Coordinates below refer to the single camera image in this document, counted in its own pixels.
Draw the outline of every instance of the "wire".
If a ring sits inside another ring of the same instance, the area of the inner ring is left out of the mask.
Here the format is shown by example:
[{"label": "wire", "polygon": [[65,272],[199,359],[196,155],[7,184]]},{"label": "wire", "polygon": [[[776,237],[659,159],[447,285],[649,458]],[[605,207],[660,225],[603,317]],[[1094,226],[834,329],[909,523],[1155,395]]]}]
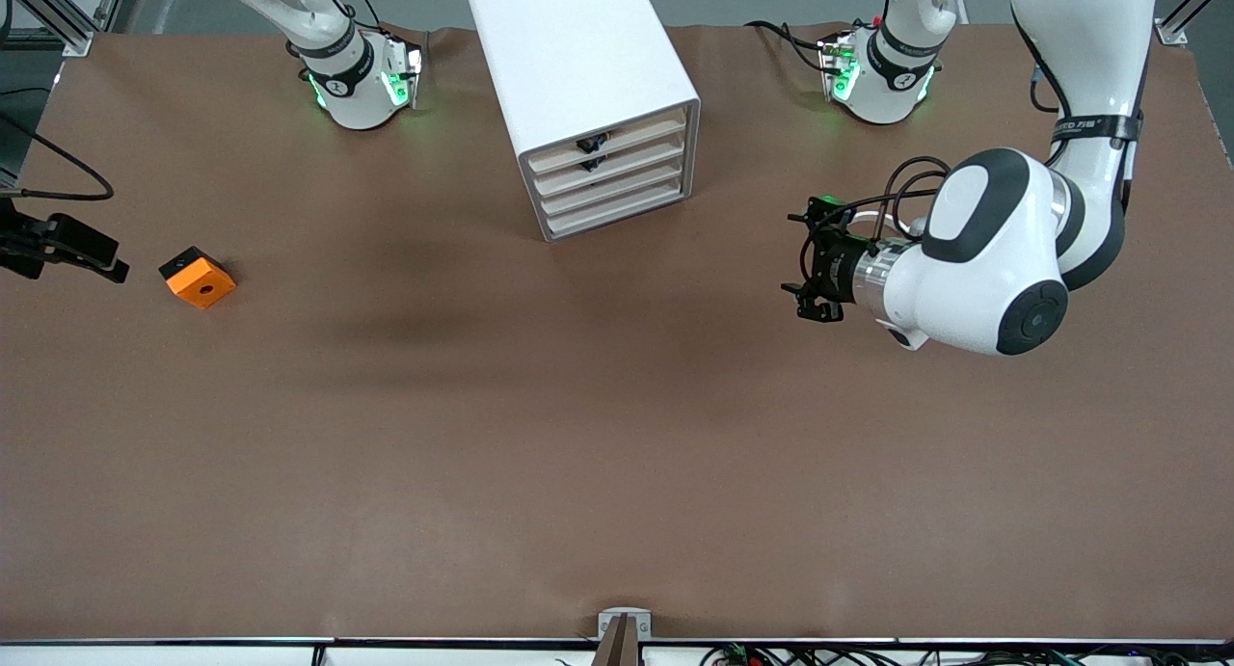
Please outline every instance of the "wire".
[{"label": "wire", "polygon": [[772,33],[776,33],[777,37],[784,39],[784,42],[789,42],[789,46],[792,47],[792,51],[797,52],[798,59],[802,59],[803,63],[806,63],[806,65],[810,65],[810,68],[813,68],[819,73],[827,73],[828,76],[839,76],[840,70],[838,68],[824,68],[824,65],[816,64],[813,60],[810,59],[810,57],[806,56],[806,52],[802,52],[802,47],[812,48],[812,51],[818,51],[818,42],[824,42],[829,37],[835,37],[835,33],[828,35],[828,37],[818,39],[818,42],[806,42],[806,39],[801,37],[793,37],[792,31],[789,30],[789,23],[780,25],[777,28],[777,26],[768,23],[766,20],[753,20],[749,21],[749,23],[745,23],[745,26],[747,28],[771,30]]},{"label": "wire", "polygon": [[787,666],[782,659],[772,654],[770,650],[753,649],[752,651],[759,657],[759,661],[766,662],[768,666]]},{"label": "wire", "polygon": [[750,20],[749,23],[745,23],[745,26],[747,26],[747,28],[771,30],[772,33],[779,35],[779,37],[782,38],[782,39],[785,39],[785,42],[792,42],[792,43],[795,43],[795,46],[798,46],[798,47],[818,48],[817,43],[806,42],[806,39],[803,39],[801,37],[792,37],[792,33],[790,33],[790,31],[789,31],[789,23],[785,23],[785,25],[771,25],[771,23],[768,23],[766,20]]},{"label": "wire", "polygon": [[[948,165],[946,162],[939,160],[939,158],[934,155],[909,157],[908,160],[901,162],[900,166],[896,166],[893,173],[891,173],[891,178],[887,178],[887,186],[882,189],[884,196],[891,196],[891,189],[896,186],[896,179],[900,179],[900,175],[903,174],[905,170],[908,170],[909,166],[912,165],[922,164],[922,162],[928,162],[928,164],[938,166],[939,171],[943,173],[943,175],[948,175],[951,173],[951,165]],[[917,240],[917,237],[909,234],[908,231],[903,227],[903,222],[900,221],[900,201],[903,200],[905,197],[903,191],[906,191],[906,189],[901,187],[900,191],[901,192],[897,192],[897,196],[891,197],[891,200],[887,200],[890,201],[891,205],[892,223],[896,227],[896,231],[898,231],[902,236],[906,236],[907,239]],[[880,210],[882,213],[887,213],[887,204],[882,204]],[[879,221],[874,231],[874,240],[881,240],[881,239],[882,239],[882,218]]]},{"label": "wire", "polygon": [[1033,81],[1032,85],[1028,86],[1028,99],[1033,100],[1033,107],[1035,107],[1038,112],[1059,112],[1058,107],[1046,107],[1046,105],[1041,104],[1041,100],[1037,99],[1037,81]]},{"label": "wire", "polygon": [[67,149],[58,147],[58,144],[56,143],[49,142],[49,139],[44,139],[43,136],[35,133],[33,130],[27,130],[27,127],[19,125],[19,122],[15,121],[14,117],[9,117],[7,113],[5,112],[0,112],[0,121],[4,121],[6,122],[6,125],[12,126],[14,130],[21,131],[22,134],[30,136],[31,139],[36,139],[36,142],[43,143],[44,147],[51,149],[51,152],[56,153],[56,155],[62,157],[68,162],[72,162],[72,164],[78,166],[79,170],[83,170],[83,173],[90,175],[90,179],[94,179],[94,181],[99,183],[100,186],[102,187],[102,192],[99,192],[99,195],[78,195],[78,192],[44,192],[41,191],[41,189],[19,189],[16,195],[6,197],[49,197],[51,200],[58,200],[58,201],[106,201],[109,200],[109,197],[116,195],[116,189],[111,187],[111,184],[107,183],[107,180],[102,178],[101,174],[96,173],[96,170],[94,170],[94,166],[89,166],[88,164],[85,164],[85,162],[78,160],[78,157],[74,157],[73,153],[67,152]]},{"label": "wire", "polygon": [[373,2],[370,2],[370,0],[364,0],[364,5],[369,6],[369,15],[373,16],[373,23],[381,25],[381,20],[378,17],[378,11],[373,10]]},{"label": "wire", "polygon": [[[854,215],[851,223],[855,223],[858,221],[864,221],[864,218],[877,218],[879,215],[880,215],[880,212],[877,212],[877,210],[861,210],[861,212]],[[881,213],[881,215],[882,215],[882,218],[884,218],[885,222],[890,221],[891,224],[895,226],[895,221],[892,221],[890,213]]]},{"label": "wire", "polygon": [[900,201],[905,200],[908,187],[922,181],[922,179],[929,178],[946,179],[946,173],[944,173],[944,170],[929,170],[928,173],[913,174],[912,178],[908,178],[908,181],[905,183],[905,186],[900,187],[900,191],[896,192],[896,197],[891,200],[891,220],[896,223],[896,231],[898,231],[905,239],[913,240],[914,243],[919,243],[922,237],[912,234],[912,232],[905,227],[905,222],[900,220]]},{"label": "wire", "polygon": [[724,648],[721,646],[712,648],[711,651],[703,654],[702,659],[698,660],[698,666],[707,666],[707,660],[722,651],[724,651]]},{"label": "wire", "polygon": [[[801,254],[798,257],[798,265],[801,266],[801,276],[802,276],[802,279],[811,280],[810,279],[810,271],[806,270],[806,254],[810,252],[810,245],[813,244],[813,242],[814,242],[814,232],[817,231],[817,228],[823,227],[823,226],[826,226],[826,223],[832,222],[833,218],[838,218],[838,217],[840,217],[840,215],[847,213],[847,212],[849,212],[850,210],[854,210],[854,208],[860,208],[860,206],[864,206],[864,205],[882,204],[882,201],[893,201],[893,200],[896,200],[896,197],[902,197],[902,200],[903,200],[903,197],[934,196],[937,194],[938,194],[938,189],[917,189],[917,191],[911,191],[911,192],[908,192],[908,191],[906,191],[906,192],[893,192],[893,195],[863,197],[863,200],[853,201],[853,204],[842,206],[842,208],[833,210],[833,212],[829,212],[828,215],[824,215],[824,217],[822,218],[822,221],[819,221],[818,223],[816,223],[816,226],[813,226],[813,227],[810,228],[810,234],[806,236],[806,243],[801,245]],[[839,654],[835,650],[830,650],[830,651],[833,654]],[[856,651],[856,650],[850,650],[850,651],[853,654],[861,654],[860,651]],[[853,659],[851,656],[848,656],[848,655],[845,655],[845,659],[848,659],[849,661],[856,661],[856,664],[859,664],[860,666],[869,666],[865,662],[858,661],[858,660],[855,660],[855,659]],[[898,664],[896,664],[896,662],[886,659],[885,656],[882,659],[885,659],[887,662],[890,662],[893,666],[900,666]]]},{"label": "wire", "polygon": [[32,91],[44,91],[44,94],[52,95],[52,88],[35,86],[35,88],[17,88],[17,90],[0,91],[0,96],[32,94]]},{"label": "wire", "polygon": [[1046,105],[1041,104],[1041,100],[1037,99],[1037,84],[1043,81],[1043,79],[1045,79],[1045,70],[1041,70],[1040,65],[1034,65],[1033,79],[1028,83],[1028,99],[1039,112],[1058,113],[1058,107],[1046,107]]}]

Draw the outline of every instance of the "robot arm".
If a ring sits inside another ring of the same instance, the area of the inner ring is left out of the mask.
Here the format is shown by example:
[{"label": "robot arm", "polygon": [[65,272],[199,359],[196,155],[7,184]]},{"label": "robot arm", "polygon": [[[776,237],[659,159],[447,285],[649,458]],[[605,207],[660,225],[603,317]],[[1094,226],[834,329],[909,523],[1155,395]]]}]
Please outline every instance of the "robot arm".
[{"label": "robot arm", "polygon": [[886,0],[877,26],[859,26],[833,52],[839,76],[824,76],[828,99],[872,125],[892,125],[926,99],[934,59],[956,21],[955,0]]},{"label": "robot arm", "polygon": [[286,35],[308,68],[317,102],[339,126],[371,130],[415,107],[420,47],[360,28],[336,0],[239,0]]},{"label": "robot arm", "polygon": [[[850,206],[811,201],[801,221],[811,228],[813,271],[805,285],[786,285],[800,316],[833,322],[843,318],[842,302],[855,302],[909,349],[933,338],[1014,355],[1048,340],[1066,312],[1067,291],[1113,263],[1154,0],[1012,2],[1059,95],[1053,155],[1041,164],[996,148],[961,162],[939,187],[919,239],[874,243],[848,232]],[[885,26],[896,9],[888,6]],[[945,25],[945,11],[939,16]],[[881,47],[877,41],[868,43]]]}]

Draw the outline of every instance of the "metal frame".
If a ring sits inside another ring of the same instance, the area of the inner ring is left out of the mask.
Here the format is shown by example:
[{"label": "metal frame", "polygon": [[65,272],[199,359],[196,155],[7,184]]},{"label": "metal frame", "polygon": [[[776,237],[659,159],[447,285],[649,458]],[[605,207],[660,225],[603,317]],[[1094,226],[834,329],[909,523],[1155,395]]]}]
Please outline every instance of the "metal frame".
[{"label": "metal frame", "polygon": [[94,20],[104,30],[112,31],[116,26],[116,16],[120,11],[121,0],[99,0],[99,7],[94,9]]},{"label": "metal frame", "polygon": [[1161,39],[1161,43],[1167,47],[1185,47],[1187,33],[1183,30],[1187,23],[1191,23],[1192,17],[1203,11],[1204,6],[1208,6],[1208,2],[1211,0],[1182,0],[1164,20],[1157,17],[1155,26],[1157,38]]},{"label": "metal frame", "polygon": [[73,0],[19,0],[44,28],[64,42],[64,56],[88,56],[101,28]]}]

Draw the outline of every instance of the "orange cube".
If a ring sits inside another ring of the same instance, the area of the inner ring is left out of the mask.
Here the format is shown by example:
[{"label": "orange cube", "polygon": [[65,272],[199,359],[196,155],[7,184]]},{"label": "orange cube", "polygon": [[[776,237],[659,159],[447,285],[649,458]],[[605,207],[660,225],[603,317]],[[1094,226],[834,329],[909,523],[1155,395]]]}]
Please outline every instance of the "orange cube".
[{"label": "orange cube", "polygon": [[158,271],[176,297],[200,310],[218,302],[236,289],[236,281],[223,266],[195,245],[164,263]]}]

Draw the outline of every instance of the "brown paper mat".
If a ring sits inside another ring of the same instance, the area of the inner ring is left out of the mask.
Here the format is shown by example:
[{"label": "brown paper mat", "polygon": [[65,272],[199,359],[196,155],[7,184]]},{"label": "brown paper mat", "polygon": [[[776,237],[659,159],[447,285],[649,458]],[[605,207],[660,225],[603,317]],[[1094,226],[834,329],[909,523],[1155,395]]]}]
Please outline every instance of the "brown paper mat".
[{"label": "brown paper mat", "polygon": [[[371,133],[280,37],[68,60],[41,131],[118,194],[27,210],[133,271],[0,275],[0,636],[565,636],[612,604],[661,635],[1234,631],[1234,179],[1192,57],[1154,48],[1117,265],[988,359],[777,285],[807,196],[1044,155],[1014,30],[958,28],[887,127],[766,33],[670,33],[696,196],[558,244],[468,31]],[[88,186],[44,152],[23,183]],[[157,274],[190,244],[239,276],[210,311]]]}]

